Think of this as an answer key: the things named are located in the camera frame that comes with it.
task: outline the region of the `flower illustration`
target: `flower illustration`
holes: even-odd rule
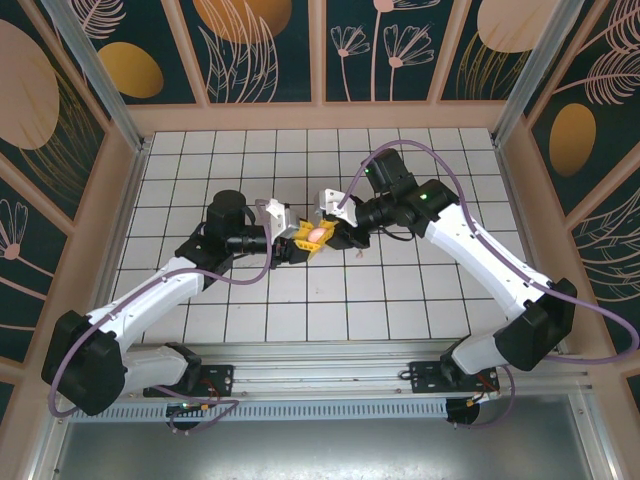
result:
[[[344,32],[341,27],[333,27],[331,29],[331,39],[333,45],[338,51],[340,56],[340,64],[342,66],[342,82],[344,83],[344,91],[347,95],[347,101],[351,101],[351,95],[349,95],[349,87],[347,85],[347,74],[344,68],[344,59],[352,55],[360,55],[366,53],[371,49],[369,42],[365,42],[366,35],[362,31],[362,26],[359,27],[346,27]]]
[[[27,228],[29,210],[16,202],[15,213],[6,199],[0,200],[0,258],[15,260],[20,256],[20,243]]]
[[[420,65],[433,61],[434,51],[428,50],[431,44],[429,27],[407,27],[398,37],[398,25],[384,29],[384,46],[391,66],[391,84],[389,100],[393,100],[393,80],[396,68]]]
[[[9,202],[6,199],[3,198],[0,200],[0,259],[9,261],[18,260],[40,273],[53,277],[52,273],[47,272],[43,268],[34,265],[20,256],[20,244],[24,238],[28,218],[29,209],[22,203],[16,202],[15,208],[12,211],[11,205],[9,205]],[[44,300],[46,298],[46,296],[41,293],[3,277],[0,277],[0,283],[13,288],[14,290],[18,290],[19,292],[39,298],[40,300]]]
[[[418,10],[419,8],[429,8],[440,3],[440,0],[373,0],[373,6],[381,13],[392,12],[393,10]]]

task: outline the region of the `yellow object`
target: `yellow object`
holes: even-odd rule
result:
[[[532,50],[557,3],[558,0],[483,0],[478,10],[480,40],[496,52]]]
[[[309,236],[309,233],[311,233],[311,230],[316,227],[314,227],[310,222],[306,222],[304,220],[300,221],[300,229],[293,236],[293,241],[300,250],[306,250],[309,252],[309,258],[307,261],[311,260],[316,253],[322,250],[322,247],[324,247],[327,240],[333,236],[333,232],[337,224],[338,222],[321,220],[318,227],[325,228],[327,231],[317,242],[308,242],[307,237]]]
[[[0,20],[0,85],[0,138],[28,150],[45,145],[58,124],[56,72],[38,44],[4,20]]]
[[[245,2],[253,15],[247,12]],[[255,32],[256,28],[260,29],[260,19],[275,37],[291,18],[291,0],[193,0],[193,5],[213,33],[233,43],[262,40],[262,35]],[[257,26],[252,26],[251,17],[255,17]]]
[[[549,157],[553,169],[570,177],[587,163],[596,141],[596,120],[584,105],[570,103],[556,116],[551,127]]]
[[[119,92],[130,97],[149,98],[162,91],[162,70],[140,47],[114,42],[102,47],[98,55]]]

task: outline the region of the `purple cable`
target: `purple cable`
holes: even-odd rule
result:
[[[230,414],[233,410],[235,410],[238,407],[238,405],[240,405],[240,401],[239,400],[235,400],[235,399],[231,399],[231,400],[200,399],[200,398],[189,397],[187,395],[182,395],[180,393],[173,392],[173,391],[169,390],[168,388],[162,387],[160,385],[156,385],[155,387],[152,387],[152,388],[155,388],[159,392],[162,392],[162,393],[164,393],[166,395],[170,395],[170,396],[175,397],[175,398],[181,398],[182,400],[187,400],[187,401],[192,402],[192,403],[205,404],[205,405],[209,405],[211,407],[217,407],[218,405],[231,405],[229,408],[227,408],[226,410],[224,410],[220,414],[216,415],[211,420],[208,420],[206,422],[202,422],[202,423],[196,425],[195,427],[190,428],[189,430],[179,430],[175,426],[175,424],[173,422],[176,419],[176,417],[182,412],[180,412],[180,410],[178,410],[177,412],[174,412],[169,417],[169,426],[171,427],[171,430],[173,431],[174,434],[184,435],[185,437],[191,435],[192,433],[198,433],[198,432],[201,432],[203,430],[206,430],[207,428],[213,427],[216,423],[218,423],[220,420],[222,420],[222,417]]]
[[[464,198],[464,192],[462,191],[462,185],[458,181],[458,178],[456,177],[455,173],[453,173],[453,170],[451,170],[451,168],[445,163],[445,161],[442,158],[440,158],[440,156],[436,152],[431,150],[426,145],[423,145],[422,143],[416,142],[414,140],[393,140],[391,142],[387,142],[387,143],[381,145],[380,147],[376,148],[371,153],[371,155],[369,155],[362,162],[362,165],[360,165],[360,168],[358,169],[358,171],[356,172],[355,176],[353,177],[353,180],[351,180],[351,184],[349,185],[349,188],[347,188],[347,191],[345,192],[344,198],[338,204],[338,208],[342,208],[344,206],[344,204],[347,202],[347,200],[349,199],[349,197],[353,193],[354,189],[356,188],[356,184],[358,183],[358,180],[360,179],[360,176],[364,173],[364,170],[367,168],[367,165],[369,165],[369,163],[371,163],[371,161],[380,152],[382,152],[383,150],[386,150],[387,148],[392,147],[394,145],[412,145],[414,147],[418,147],[419,149],[421,149],[421,150],[427,152],[429,155],[431,155],[436,160],[436,162],[438,162],[438,164],[440,164],[440,166],[445,170],[445,172],[447,172],[447,175],[449,175],[449,177],[453,181],[453,184],[455,185],[456,190],[458,192],[458,197],[460,197],[460,207],[462,207],[462,212],[464,214],[465,220],[467,221],[467,225],[469,225],[470,227],[472,225],[475,225],[475,222],[473,221],[473,219],[471,217],[471,212],[469,212],[469,206],[467,204],[467,200]],[[601,314],[601,315],[603,315],[605,317],[608,317],[611,320],[613,320],[614,322],[616,322],[618,325],[620,325],[621,327],[626,329],[629,332],[629,334],[631,335],[631,346],[627,350],[625,350],[624,352],[619,353],[617,355],[613,355],[611,357],[594,358],[594,359],[577,359],[577,358],[564,358],[564,357],[559,357],[559,356],[556,356],[556,355],[548,355],[546,357],[547,360],[550,360],[552,362],[559,362],[559,363],[573,363],[573,364],[577,364],[577,365],[603,365],[605,363],[611,363],[611,362],[617,362],[619,360],[624,360],[625,358],[629,357],[630,355],[633,355],[636,352],[636,350],[638,350],[638,346],[640,346],[640,336],[638,335],[638,332],[633,327],[633,325],[631,325],[627,320],[622,318],[620,315],[618,315],[618,314],[616,314],[616,313],[614,313],[614,312],[612,312],[610,310],[607,310],[606,308],[602,308],[602,307],[600,307],[598,305],[592,305],[592,304],[590,304],[588,302],[585,302],[583,300],[579,300],[579,299],[571,297],[569,295],[565,295],[564,293],[556,292],[555,290],[551,290],[550,288],[546,287],[545,285],[541,285],[541,284],[537,283],[532,278],[530,278],[528,275],[526,275],[525,273],[521,272],[509,260],[507,260],[498,250],[496,250],[493,247],[493,245],[491,245],[491,243],[489,243],[482,236],[482,234],[480,234],[480,232],[472,231],[472,233],[476,236],[476,238],[480,241],[480,243],[487,250],[489,250],[489,252],[491,252],[493,254],[493,256],[495,256],[500,262],[502,262],[509,270],[511,270],[514,274],[516,274],[524,282],[530,284],[532,287],[534,287],[534,288],[536,288],[536,289],[540,290],[541,292],[544,292],[544,293],[546,293],[548,295],[551,295],[553,297],[559,298],[560,300],[564,300],[565,302],[573,303],[574,305],[579,305],[581,307],[588,308],[589,310],[593,310],[596,313],[599,313],[599,314]]]
[[[511,395],[509,395],[509,404],[507,405],[507,408],[505,408],[504,412],[494,420],[489,420],[488,422],[480,423],[478,425],[464,425],[464,428],[468,428],[469,430],[482,430],[484,428],[495,427],[502,423],[509,416],[511,410],[513,410],[513,405],[516,403],[516,382],[513,379],[513,374],[511,373],[511,370],[509,370],[509,367],[501,365],[500,368],[502,368],[507,374],[507,377],[509,377]]]
[[[270,239],[271,228],[269,225],[269,216],[264,212],[262,208],[266,204],[267,204],[266,200],[256,200],[256,208],[258,209],[258,213],[264,225],[265,236],[266,238]],[[262,267],[262,270],[260,270],[260,273],[258,273],[258,275],[255,278],[252,278],[249,280],[233,280],[231,278],[218,275],[217,273],[208,272],[207,270],[201,270],[199,268],[181,268],[178,270],[174,270],[173,272],[167,273],[163,277],[158,277],[153,282],[150,282],[149,284],[140,288],[140,290],[138,290],[137,292],[132,294],[130,297],[125,299],[122,303],[120,303],[117,307],[115,307],[110,313],[108,313],[103,318],[101,318],[98,322],[92,325],[71,346],[67,354],[62,359],[62,362],[60,362],[60,366],[58,367],[58,370],[56,371],[56,374],[53,377],[53,381],[51,382],[51,390],[49,390],[49,395],[47,397],[47,401],[49,404],[49,411],[51,412],[51,415],[53,415],[56,418],[64,418],[64,417],[68,417],[69,415],[72,415],[78,410],[78,407],[73,407],[67,410],[66,412],[61,412],[56,407],[56,392],[58,391],[58,387],[60,386],[60,380],[62,379],[62,374],[64,373],[66,368],[69,366],[69,362],[71,362],[71,359],[76,354],[76,352],[80,349],[80,347],[84,344],[84,342],[86,342],[91,335],[93,335],[96,331],[98,331],[98,329],[102,327],[104,324],[106,324],[109,320],[115,320],[118,313],[124,310],[134,300],[140,298],[142,295],[144,295],[145,293],[147,293],[149,290],[153,289],[157,285],[164,283],[169,278],[175,277],[177,275],[182,275],[185,273],[199,273],[204,275],[205,277],[213,278],[214,280],[218,280],[221,282],[230,283],[231,285],[252,285],[254,283],[259,282],[269,271],[269,267],[271,266],[271,255],[272,255],[272,249],[267,248],[267,258],[266,258],[264,267]]]

